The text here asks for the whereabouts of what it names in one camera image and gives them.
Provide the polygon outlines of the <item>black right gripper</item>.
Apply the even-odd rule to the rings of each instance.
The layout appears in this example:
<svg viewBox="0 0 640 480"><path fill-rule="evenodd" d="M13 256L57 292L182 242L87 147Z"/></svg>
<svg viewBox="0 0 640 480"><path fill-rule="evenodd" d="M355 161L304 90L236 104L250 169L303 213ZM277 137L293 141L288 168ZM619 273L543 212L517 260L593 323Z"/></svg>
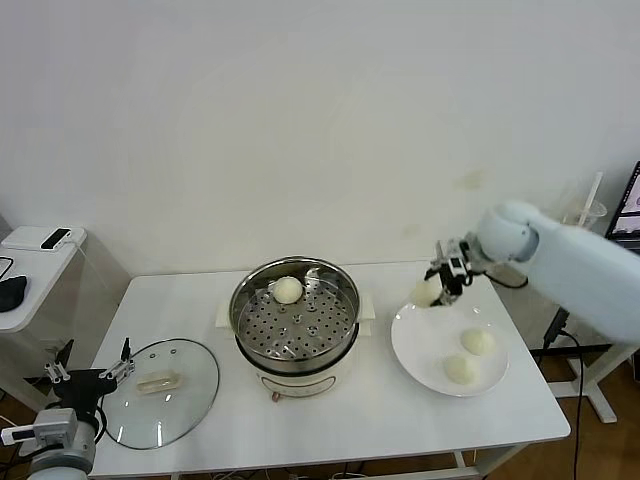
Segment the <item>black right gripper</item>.
<svg viewBox="0 0 640 480"><path fill-rule="evenodd" d="M479 259L468 238L438 241L436 258L430 262L424 275L425 281L436 275L440 277L442 290L432 301L432 305L447 306L455 303L463 289L471 286L474 279L482 274Z"/></svg>

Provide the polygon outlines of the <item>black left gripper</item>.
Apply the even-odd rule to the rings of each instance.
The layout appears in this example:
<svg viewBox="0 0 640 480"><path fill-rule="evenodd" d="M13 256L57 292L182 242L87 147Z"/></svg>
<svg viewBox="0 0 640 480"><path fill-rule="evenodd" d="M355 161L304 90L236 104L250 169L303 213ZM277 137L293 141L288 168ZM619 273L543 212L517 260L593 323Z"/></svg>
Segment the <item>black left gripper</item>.
<svg viewBox="0 0 640 480"><path fill-rule="evenodd" d="M73 345L74 340L69 340L54 360L44 367L62 408L96 408L104 396L116 391L115 379L125 379L135 371L129 338L124 340L119 359L106 370L74 370L68 373L66 367Z"/></svg>

